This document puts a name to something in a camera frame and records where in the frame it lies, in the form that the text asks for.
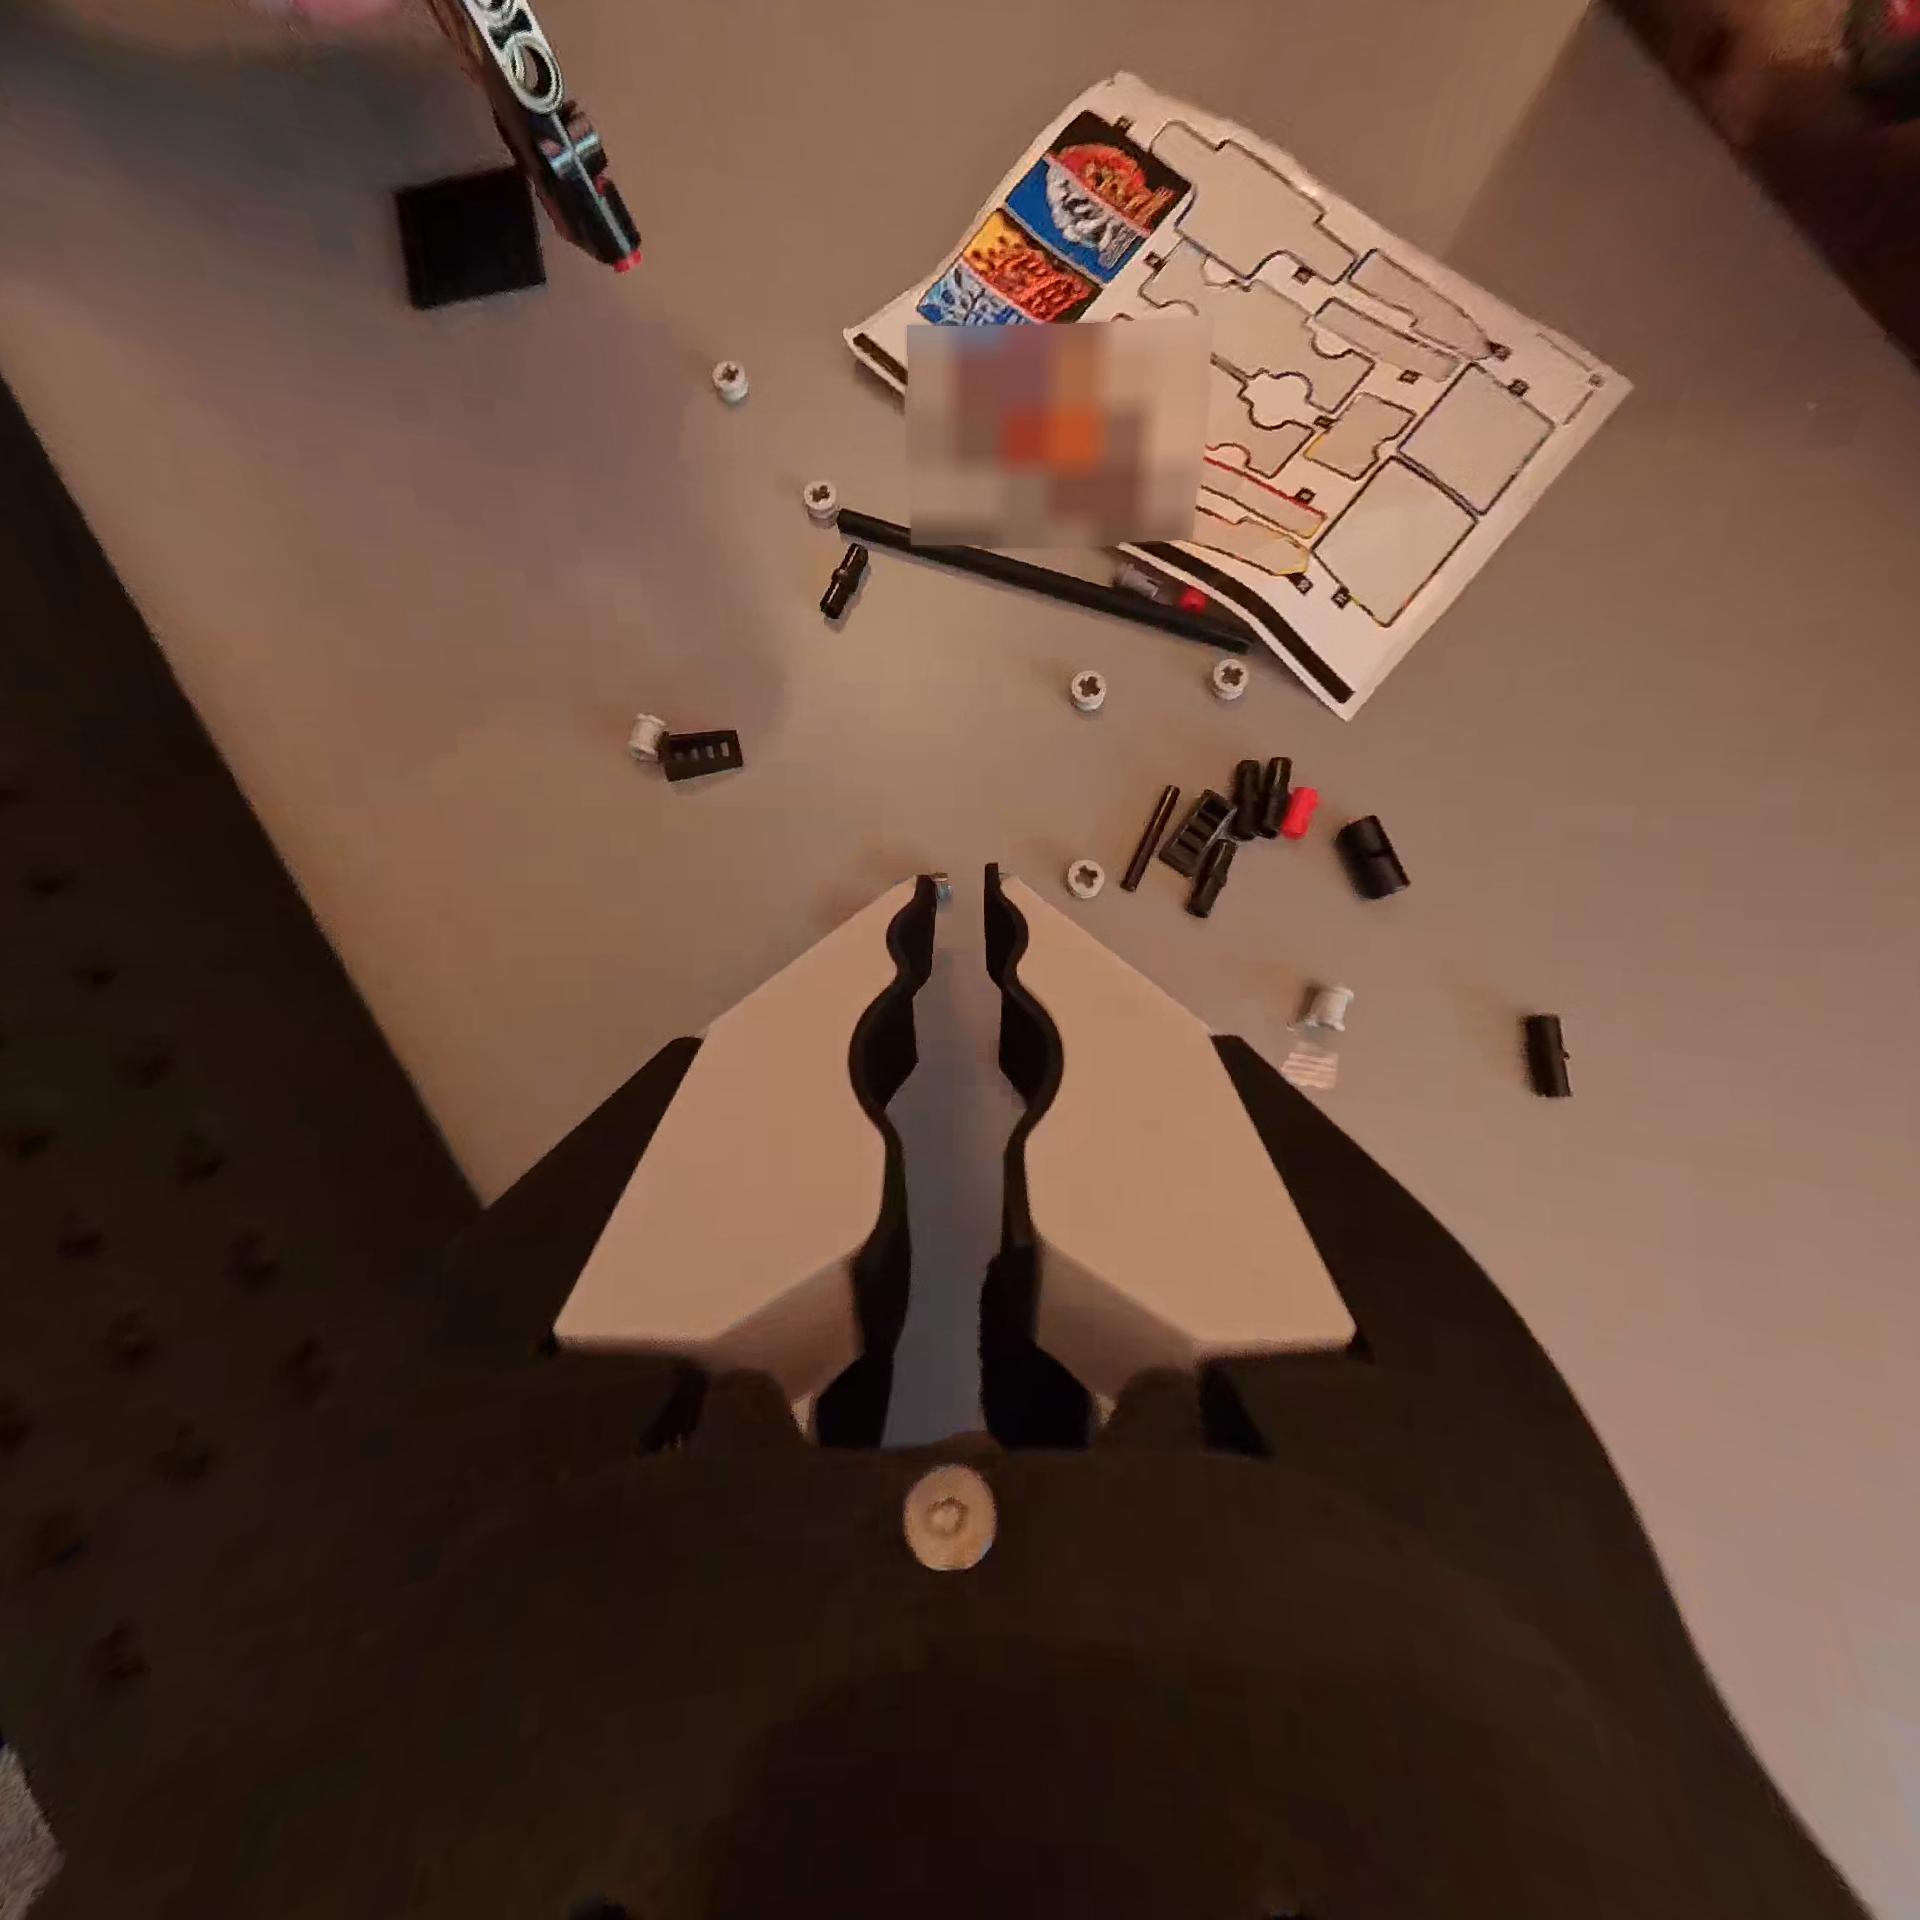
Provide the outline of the grey desk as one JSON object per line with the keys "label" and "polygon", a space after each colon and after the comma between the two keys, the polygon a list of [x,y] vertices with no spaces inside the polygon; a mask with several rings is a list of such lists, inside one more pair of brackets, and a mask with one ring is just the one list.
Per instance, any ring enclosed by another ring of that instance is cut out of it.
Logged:
{"label": "grey desk", "polygon": [[[1118,864],[1294,756],[1321,837],[1082,924],[1277,1053],[1522,1309],[1721,1691],[1915,1916],[1915,374],[1582,5],[537,5],[642,262],[416,316],[387,195],[497,156],[429,23],[5,6],[5,374],[487,1198],[913,869]],[[875,563],[863,320],[1126,68],[1274,140],[1629,395],[1343,723],[1265,669]],[[727,407],[711,371],[751,392]],[[1071,672],[1109,682],[1094,712]],[[672,783],[626,752],[738,731]],[[1559,1015],[1573,1093],[1530,1093]]]}

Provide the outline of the black smooth square tile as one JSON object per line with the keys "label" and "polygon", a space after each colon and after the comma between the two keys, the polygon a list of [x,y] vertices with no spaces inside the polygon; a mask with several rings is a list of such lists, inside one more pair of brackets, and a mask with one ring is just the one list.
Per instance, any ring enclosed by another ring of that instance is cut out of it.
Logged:
{"label": "black smooth square tile", "polygon": [[391,192],[407,303],[432,312],[546,285],[531,187],[510,166]]}

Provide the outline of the long black toy axle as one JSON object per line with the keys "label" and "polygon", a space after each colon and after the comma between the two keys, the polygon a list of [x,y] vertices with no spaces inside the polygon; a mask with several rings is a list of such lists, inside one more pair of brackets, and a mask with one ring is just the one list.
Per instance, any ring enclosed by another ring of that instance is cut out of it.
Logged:
{"label": "long black toy axle", "polygon": [[858,510],[841,508],[831,516],[833,531],[857,543],[875,547],[887,552],[897,552],[913,563],[937,567],[943,572],[963,574],[982,583],[1011,587],[1045,597],[1061,606],[1101,612],[1103,618],[1126,620],[1130,623],[1169,634],[1184,640],[1201,643],[1223,656],[1251,654],[1251,640],[1237,620],[1195,612],[1160,603],[1130,587],[1112,583],[1089,583],[1063,574],[1038,563],[1015,559],[978,547],[963,543],[913,543],[906,527],[882,516],[863,515]]}

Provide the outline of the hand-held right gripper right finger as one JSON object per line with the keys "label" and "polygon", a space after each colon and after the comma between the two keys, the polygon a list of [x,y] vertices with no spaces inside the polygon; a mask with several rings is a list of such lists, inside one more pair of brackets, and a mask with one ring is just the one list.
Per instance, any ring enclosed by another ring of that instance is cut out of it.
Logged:
{"label": "hand-held right gripper right finger", "polygon": [[1343,1352],[1352,1312],[1206,1022],[995,867],[982,948],[1019,1099],[978,1299],[991,1440],[1078,1448],[1141,1376]]}

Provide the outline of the sticker sheet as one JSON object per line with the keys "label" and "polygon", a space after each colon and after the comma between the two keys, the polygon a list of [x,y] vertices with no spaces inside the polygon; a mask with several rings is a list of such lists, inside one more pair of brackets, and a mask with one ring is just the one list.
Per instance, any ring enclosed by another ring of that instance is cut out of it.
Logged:
{"label": "sticker sheet", "polygon": [[1200,320],[1190,536],[1120,543],[1352,717],[1626,392],[1233,122],[1118,74],[938,264],[845,332],[905,392],[913,323]]}

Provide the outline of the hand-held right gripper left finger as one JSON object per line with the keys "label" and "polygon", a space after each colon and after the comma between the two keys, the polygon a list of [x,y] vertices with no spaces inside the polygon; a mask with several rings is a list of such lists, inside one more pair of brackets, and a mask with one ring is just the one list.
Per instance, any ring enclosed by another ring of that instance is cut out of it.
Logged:
{"label": "hand-held right gripper left finger", "polygon": [[888,1104],[938,906],[863,906],[696,1038],[553,1325],[571,1352],[760,1373],[819,1445],[882,1440],[911,1244]]}

